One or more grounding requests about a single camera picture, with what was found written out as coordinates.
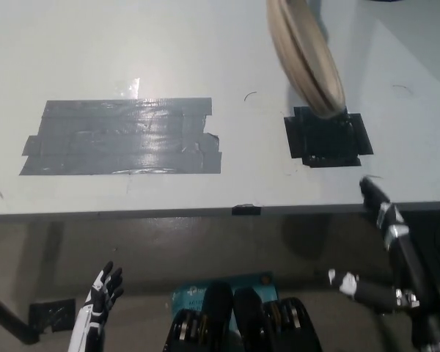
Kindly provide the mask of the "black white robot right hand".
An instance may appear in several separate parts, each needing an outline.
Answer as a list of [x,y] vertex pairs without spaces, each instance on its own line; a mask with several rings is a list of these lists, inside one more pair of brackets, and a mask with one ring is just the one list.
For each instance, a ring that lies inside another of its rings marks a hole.
[[365,176],[359,181],[364,206],[389,255],[393,283],[384,287],[349,271],[327,271],[329,286],[382,313],[404,312],[411,320],[411,343],[418,351],[440,351],[440,292],[398,207]]

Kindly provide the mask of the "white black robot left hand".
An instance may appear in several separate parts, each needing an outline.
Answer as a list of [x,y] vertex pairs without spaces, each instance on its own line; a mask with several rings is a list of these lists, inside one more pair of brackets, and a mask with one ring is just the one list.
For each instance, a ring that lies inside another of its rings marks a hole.
[[114,263],[107,262],[93,282],[84,308],[90,313],[90,323],[104,326],[116,300],[124,293],[122,269],[113,270]]

